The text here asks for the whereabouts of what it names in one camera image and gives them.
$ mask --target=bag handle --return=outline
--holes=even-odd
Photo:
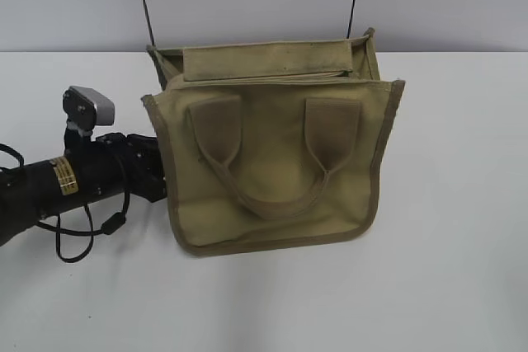
[[[267,202],[244,193],[229,166],[242,142],[240,96],[222,96],[190,106],[196,142],[216,176],[240,204],[264,219],[291,218],[315,204],[335,171],[349,160],[356,141],[359,101],[309,98],[305,102],[304,142],[319,165],[315,182],[299,198]]]

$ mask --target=bag trim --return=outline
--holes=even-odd
[[[174,156],[172,153],[172,146],[169,143],[169,135],[167,124],[163,120],[158,107],[156,106],[153,96],[148,95],[142,98],[144,106],[148,111],[148,116],[152,122],[156,134],[160,138],[159,149],[163,159],[163,166],[166,168],[165,177],[166,182],[174,186],[171,189],[171,194],[167,194],[168,208],[172,209],[176,215],[171,219],[171,227],[178,244],[187,252],[195,256],[217,256],[228,255],[234,253],[245,253],[250,251],[269,251],[273,249],[282,249],[286,247],[321,245],[325,243],[344,242],[353,238],[359,237],[367,231],[372,223],[376,212],[378,210],[378,200],[380,197],[380,168],[381,160],[384,156],[384,151],[389,140],[390,132],[393,128],[394,117],[398,109],[400,99],[403,94],[405,82],[402,80],[394,81],[391,85],[391,92],[389,101],[385,108],[384,120],[379,131],[378,140],[372,162],[370,163],[370,202],[369,211],[366,216],[366,221],[358,228],[347,231],[338,232],[334,234],[316,236],[316,237],[296,237],[288,238],[273,242],[247,242],[239,245],[234,245],[233,241],[219,242],[208,246],[191,245],[185,238],[185,234],[180,226],[180,219],[178,216],[178,197],[177,197],[177,175],[176,167],[174,165]]]

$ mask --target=bag flap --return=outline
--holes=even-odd
[[[183,50],[187,81],[352,70],[349,40],[277,42]]]

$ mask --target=khaki canvas bag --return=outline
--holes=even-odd
[[[349,240],[372,224],[404,82],[351,40],[149,49],[178,242],[196,255]]]

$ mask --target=white table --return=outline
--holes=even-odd
[[[165,201],[133,199],[128,223],[67,265],[53,234],[32,229],[0,247],[0,350],[527,351],[528,54],[379,63],[408,85],[366,235],[196,259]],[[28,163],[59,155],[73,84],[115,102],[115,128],[97,134],[153,133],[139,100],[159,91],[146,54],[0,54],[0,142]],[[121,200],[94,204],[95,218]],[[67,254],[87,242],[65,240]]]

